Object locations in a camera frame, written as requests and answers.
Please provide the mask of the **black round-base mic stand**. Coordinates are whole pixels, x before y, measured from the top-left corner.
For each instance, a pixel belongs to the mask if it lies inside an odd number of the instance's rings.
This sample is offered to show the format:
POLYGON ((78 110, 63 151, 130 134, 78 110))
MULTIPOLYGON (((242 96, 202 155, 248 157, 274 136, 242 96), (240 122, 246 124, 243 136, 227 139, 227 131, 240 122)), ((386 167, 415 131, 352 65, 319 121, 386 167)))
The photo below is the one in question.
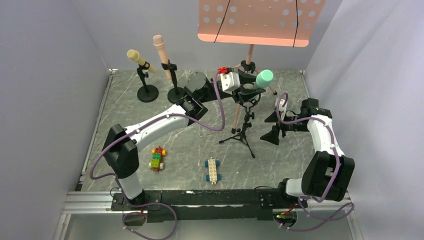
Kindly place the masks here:
POLYGON ((177 65, 171 63, 171 61, 168 60, 167 63, 162 63, 161 66, 165 71, 168 71, 170 73, 173 89, 168 91, 167 99, 170 103, 175 104, 186 94, 185 89, 178 86, 178 80, 176 76, 176 70, 178 69, 177 65))

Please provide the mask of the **black shock mount stand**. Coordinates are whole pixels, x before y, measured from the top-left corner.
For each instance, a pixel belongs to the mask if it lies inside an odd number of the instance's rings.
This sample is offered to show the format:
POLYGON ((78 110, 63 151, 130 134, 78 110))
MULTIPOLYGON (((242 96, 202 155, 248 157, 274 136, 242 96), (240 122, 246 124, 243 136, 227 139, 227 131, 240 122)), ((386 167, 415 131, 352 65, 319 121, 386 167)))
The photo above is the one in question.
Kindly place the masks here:
POLYGON ((261 99, 261 94, 257 95, 254 99, 245 102, 244 104, 239 104, 237 103, 241 108, 244 108, 245 114, 244 114, 244 118, 243 118, 243 124, 241 126, 241 128, 237 128, 235 130, 231 130, 231 132, 235 135, 232 135, 226 139, 220 140, 218 143, 219 144, 223 144, 226 141, 229 140, 236 140, 241 142, 242 144, 246 145, 250 151, 251 157, 254 159, 256 156, 253 153, 249 142, 247 140, 247 135, 246 135, 246 131, 252 127, 252 123, 250 122, 251 120, 255 119, 255 113, 251 111, 251 108, 253 108, 254 106, 256 106, 259 102, 259 100, 261 99))

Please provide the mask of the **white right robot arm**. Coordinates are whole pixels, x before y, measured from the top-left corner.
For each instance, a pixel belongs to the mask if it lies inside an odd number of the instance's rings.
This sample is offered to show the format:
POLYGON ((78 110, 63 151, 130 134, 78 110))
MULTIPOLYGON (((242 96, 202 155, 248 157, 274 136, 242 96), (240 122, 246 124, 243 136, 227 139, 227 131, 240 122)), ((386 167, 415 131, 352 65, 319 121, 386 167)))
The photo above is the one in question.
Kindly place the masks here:
POLYGON ((317 202, 340 202, 350 183, 355 162, 338 145, 333 131, 333 117, 328 109, 320 108, 319 101, 302 101, 300 113, 287 115, 286 99, 275 101, 275 111, 265 122, 273 123, 271 131, 260 137, 262 141, 279 145, 287 132, 308 132, 315 153, 301 178, 286 178, 278 189, 284 196, 310 197, 317 202))

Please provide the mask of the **mint green toy microphone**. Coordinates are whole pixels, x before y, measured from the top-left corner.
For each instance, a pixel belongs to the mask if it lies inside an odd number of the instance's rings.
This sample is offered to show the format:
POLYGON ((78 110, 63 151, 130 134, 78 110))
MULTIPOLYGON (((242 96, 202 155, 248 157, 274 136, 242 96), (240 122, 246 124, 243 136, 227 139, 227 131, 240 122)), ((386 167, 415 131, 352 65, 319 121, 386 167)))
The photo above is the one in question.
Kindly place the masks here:
POLYGON ((269 69, 264 69, 255 77, 253 87, 255 89, 266 89, 273 81, 274 74, 269 69))

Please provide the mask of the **pink toy microphone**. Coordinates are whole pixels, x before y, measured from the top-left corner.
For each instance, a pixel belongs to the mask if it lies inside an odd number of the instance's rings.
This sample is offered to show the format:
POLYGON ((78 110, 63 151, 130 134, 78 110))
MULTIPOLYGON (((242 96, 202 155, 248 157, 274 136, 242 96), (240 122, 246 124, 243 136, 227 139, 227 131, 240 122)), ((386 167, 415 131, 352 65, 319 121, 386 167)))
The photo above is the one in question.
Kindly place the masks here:
POLYGON ((160 34, 154 35, 152 38, 153 46, 156 48, 162 64, 168 65, 169 58, 166 51, 166 45, 163 37, 160 34))

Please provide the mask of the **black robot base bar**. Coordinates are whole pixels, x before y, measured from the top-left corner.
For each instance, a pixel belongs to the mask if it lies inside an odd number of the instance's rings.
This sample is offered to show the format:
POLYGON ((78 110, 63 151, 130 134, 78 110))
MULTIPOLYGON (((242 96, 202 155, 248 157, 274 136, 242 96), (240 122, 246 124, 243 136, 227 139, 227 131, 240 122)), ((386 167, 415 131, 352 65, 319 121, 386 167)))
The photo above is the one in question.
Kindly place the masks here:
POLYGON ((212 190, 145 190, 139 197, 126 201, 114 193, 113 212, 145 211, 148 223, 174 219, 220 220, 256 219, 271 221, 274 214, 296 206, 297 198, 267 187, 255 189, 212 190))

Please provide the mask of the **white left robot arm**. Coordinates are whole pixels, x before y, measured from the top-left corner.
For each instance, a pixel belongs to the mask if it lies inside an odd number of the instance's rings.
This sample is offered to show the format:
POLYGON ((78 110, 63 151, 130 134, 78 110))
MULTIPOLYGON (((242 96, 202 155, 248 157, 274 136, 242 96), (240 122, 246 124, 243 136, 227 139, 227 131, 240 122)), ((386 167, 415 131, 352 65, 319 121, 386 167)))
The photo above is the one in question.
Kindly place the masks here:
POLYGON ((273 78, 273 72, 268 69, 251 75, 237 67, 221 67, 214 79, 194 72, 184 86, 185 95, 164 112, 131 126, 111 127, 100 155, 112 168, 112 175, 125 196, 129 200, 141 197, 144 190, 136 175, 139 151, 174 130, 199 124, 208 111, 204 103, 217 101, 221 105, 223 99, 233 98, 241 105, 263 93, 273 78))

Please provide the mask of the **yellow toy microphone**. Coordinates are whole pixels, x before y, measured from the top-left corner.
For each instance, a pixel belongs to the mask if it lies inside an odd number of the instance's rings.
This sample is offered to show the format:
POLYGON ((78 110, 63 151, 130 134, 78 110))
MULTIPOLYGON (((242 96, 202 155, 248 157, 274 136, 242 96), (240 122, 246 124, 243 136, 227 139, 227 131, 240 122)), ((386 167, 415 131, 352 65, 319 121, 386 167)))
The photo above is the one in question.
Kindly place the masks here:
POLYGON ((140 53, 137 50, 129 49, 126 55, 130 61, 135 62, 140 66, 146 67, 149 72, 155 73, 157 71, 154 66, 152 66, 148 61, 141 57, 140 53))

